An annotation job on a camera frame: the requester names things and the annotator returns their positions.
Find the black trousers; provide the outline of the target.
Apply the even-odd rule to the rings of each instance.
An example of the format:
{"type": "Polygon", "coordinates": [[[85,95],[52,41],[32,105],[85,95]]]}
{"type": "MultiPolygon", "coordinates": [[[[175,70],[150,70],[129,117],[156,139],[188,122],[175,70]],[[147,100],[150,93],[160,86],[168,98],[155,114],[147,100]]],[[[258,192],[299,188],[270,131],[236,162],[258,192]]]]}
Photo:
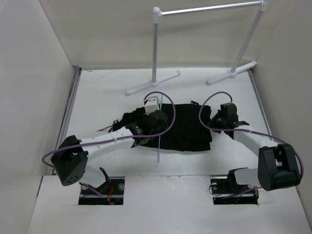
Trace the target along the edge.
{"type": "MultiPolygon", "coordinates": [[[[191,104],[175,104],[176,116],[172,128],[166,133],[161,135],[160,148],[163,150],[175,150],[181,152],[202,152],[210,150],[210,143],[212,136],[210,130],[204,128],[199,122],[198,114],[202,106],[195,101],[191,104]]],[[[163,112],[169,118],[169,124],[173,120],[173,109],[171,104],[162,104],[163,112]]],[[[203,122],[207,124],[210,121],[211,107],[204,106],[201,112],[203,122]]],[[[134,111],[124,113],[122,119],[113,122],[109,132],[116,131],[121,127],[126,126],[141,119],[145,116],[144,107],[136,108],[134,111]]],[[[158,148],[158,137],[150,140],[147,144],[143,145],[148,148],[158,148]]]]}

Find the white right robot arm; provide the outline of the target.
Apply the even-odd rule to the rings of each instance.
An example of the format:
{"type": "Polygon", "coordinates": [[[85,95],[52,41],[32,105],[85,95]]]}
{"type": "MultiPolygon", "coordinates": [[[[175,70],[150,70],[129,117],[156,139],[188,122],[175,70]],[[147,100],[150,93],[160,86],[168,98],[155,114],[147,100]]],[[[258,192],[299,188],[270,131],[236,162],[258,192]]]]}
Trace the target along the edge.
{"type": "Polygon", "coordinates": [[[237,107],[224,103],[208,123],[214,132],[224,132],[257,156],[256,168],[229,171],[226,187],[232,193],[244,185],[261,187],[265,191],[297,186],[301,182],[294,148],[287,143],[276,143],[272,136],[257,134],[245,121],[238,120],[237,107]]]}

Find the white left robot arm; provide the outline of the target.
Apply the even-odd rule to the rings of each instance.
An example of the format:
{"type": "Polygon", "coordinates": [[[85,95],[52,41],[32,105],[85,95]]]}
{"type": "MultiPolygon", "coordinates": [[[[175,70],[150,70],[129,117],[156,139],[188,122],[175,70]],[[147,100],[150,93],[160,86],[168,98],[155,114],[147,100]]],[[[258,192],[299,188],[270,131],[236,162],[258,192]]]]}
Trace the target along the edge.
{"type": "Polygon", "coordinates": [[[93,138],[67,137],[52,154],[51,162],[63,186],[81,182],[90,184],[98,194],[109,190],[109,181],[91,171],[91,160],[121,149],[147,144],[168,128],[168,116],[156,110],[143,119],[93,138]]]}

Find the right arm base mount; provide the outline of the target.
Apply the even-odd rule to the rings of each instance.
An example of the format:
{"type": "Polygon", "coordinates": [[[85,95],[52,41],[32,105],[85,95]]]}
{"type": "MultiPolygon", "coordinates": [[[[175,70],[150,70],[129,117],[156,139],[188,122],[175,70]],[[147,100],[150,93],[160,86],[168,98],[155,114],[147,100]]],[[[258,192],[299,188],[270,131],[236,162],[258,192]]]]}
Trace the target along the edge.
{"type": "Polygon", "coordinates": [[[214,205],[257,205],[259,194],[254,185],[238,184],[232,169],[227,175],[215,175],[210,178],[209,193],[214,205]]]}

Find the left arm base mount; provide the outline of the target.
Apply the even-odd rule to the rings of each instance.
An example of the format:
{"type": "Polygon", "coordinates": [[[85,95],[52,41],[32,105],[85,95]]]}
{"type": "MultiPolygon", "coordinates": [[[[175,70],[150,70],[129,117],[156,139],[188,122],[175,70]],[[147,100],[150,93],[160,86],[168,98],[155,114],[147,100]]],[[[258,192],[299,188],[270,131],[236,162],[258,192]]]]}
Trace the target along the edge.
{"type": "Polygon", "coordinates": [[[104,168],[99,168],[105,181],[98,187],[80,183],[78,205],[123,205],[125,177],[109,177],[104,168]]]}

